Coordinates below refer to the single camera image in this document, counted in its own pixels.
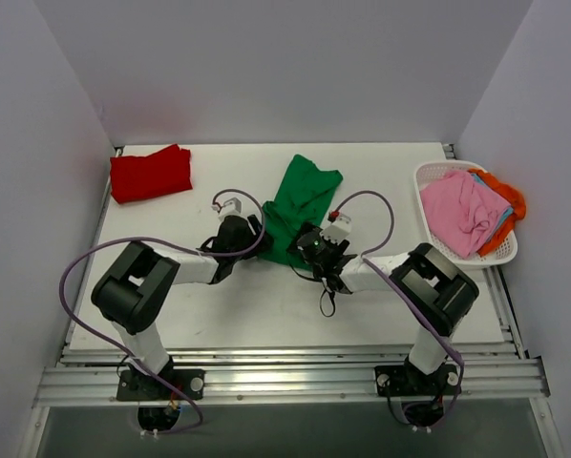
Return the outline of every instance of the black mounting plate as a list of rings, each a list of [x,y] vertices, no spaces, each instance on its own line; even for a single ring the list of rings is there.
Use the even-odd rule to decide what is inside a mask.
[[[202,380],[201,389],[194,390],[190,386],[193,379]],[[202,399],[204,390],[205,371],[201,369],[173,369],[169,374],[169,383],[180,388],[183,394],[193,401]],[[123,370],[120,372],[120,380],[117,385],[116,399],[118,401],[169,401],[171,399],[171,391],[162,389],[145,389],[137,379],[134,378],[133,372]]]
[[[442,392],[445,396],[455,395],[455,386],[447,384],[447,377],[450,372],[457,374],[457,369],[453,364],[444,364],[432,374],[427,384],[413,385],[410,382],[407,368],[402,365],[378,365],[374,369],[374,382],[377,388],[377,394],[383,398],[387,398],[384,385],[378,383],[379,376],[387,375],[389,377],[390,397],[411,397],[411,396],[435,396],[439,387],[444,386]]]

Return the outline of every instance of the white basket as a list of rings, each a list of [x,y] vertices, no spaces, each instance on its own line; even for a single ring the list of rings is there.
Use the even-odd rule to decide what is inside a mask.
[[[445,176],[450,170],[469,170],[481,169],[484,170],[473,162],[464,160],[442,160],[437,162],[426,162],[421,164],[414,172],[415,193],[417,195],[417,203],[419,204],[419,211],[421,212],[421,219],[426,228],[426,233],[432,245],[434,245],[440,252],[445,255],[453,263],[463,267],[489,267],[490,265],[504,264],[512,260],[517,254],[517,238],[515,232],[511,231],[502,244],[487,256],[481,257],[478,253],[472,254],[468,259],[464,260],[459,255],[454,253],[447,245],[440,241],[433,233],[430,232],[426,214],[423,210],[421,203],[421,195],[419,192],[428,186],[433,181],[437,181]]]

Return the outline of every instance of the blue cloth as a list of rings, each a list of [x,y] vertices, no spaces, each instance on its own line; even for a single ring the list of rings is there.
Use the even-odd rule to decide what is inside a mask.
[[[475,179],[475,181],[477,183],[482,184],[483,186],[487,186],[487,183],[485,181],[483,181],[482,179],[480,179],[480,177],[477,174],[470,174],[473,176],[473,178]],[[494,232],[492,232],[492,235],[489,236],[489,238],[487,240],[491,240],[492,237],[494,236],[494,234],[496,233],[496,230],[499,229],[501,227],[502,224],[504,224],[504,221],[510,217],[513,214],[513,207],[508,207],[506,210],[504,210],[504,213],[502,214],[502,216],[500,217],[499,221],[497,222],[497,226],[496,229],[494,230]]]

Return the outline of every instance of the folded red cloth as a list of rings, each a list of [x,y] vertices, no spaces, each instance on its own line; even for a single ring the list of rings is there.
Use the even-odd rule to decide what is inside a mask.
[[[117,203],[192,189],[190,150],[171,145],[149,156],[112,157],[112,196]]]

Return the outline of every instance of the white tabletop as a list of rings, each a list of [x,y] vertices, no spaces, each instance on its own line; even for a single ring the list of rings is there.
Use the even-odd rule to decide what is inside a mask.
[[[163,198],[118,205],[110,198],[99,241],[126,236],[152,236],[195,248],[215,235],[219,226],[211,198],[223,188],[240,188],[260,202],[275,197],[287,164],[295,154],[313,160],[322,170],[344,177],[334,197],[336,206],[360,189],[383,193],[393,206],[395,229],[377,255],[392,255],[427,241],[419,220],[413,171],[425,161],[444,158],[438,143],[193,145],[194,189]],[[160,146],[127,146],[126,156],[146,156]],[[243,201],[246,214],[255,211]],[[385,237],[389,216],[373,197],[349,203],[353,219],[349,252],[375,245]],[[117,333],[91,303],[93,287],[123,245],[97,253],[82,291],[79,317],[117,339]],[[471,276],[480,289],[471,312],[454,337],[456,343],[502,342],[496,310],[482,272]],[[218,285],[182,284],[171,288],[157,319],[167,348],[243,348],[285,346],[350,346],[412,344],[418,324],[392,292],[337,296],[337,310],[324,318],[318,309],[321,286],[298,279],[287,266],[265,260],[237,264]],[[76,327],[72,350],[110,348]]]

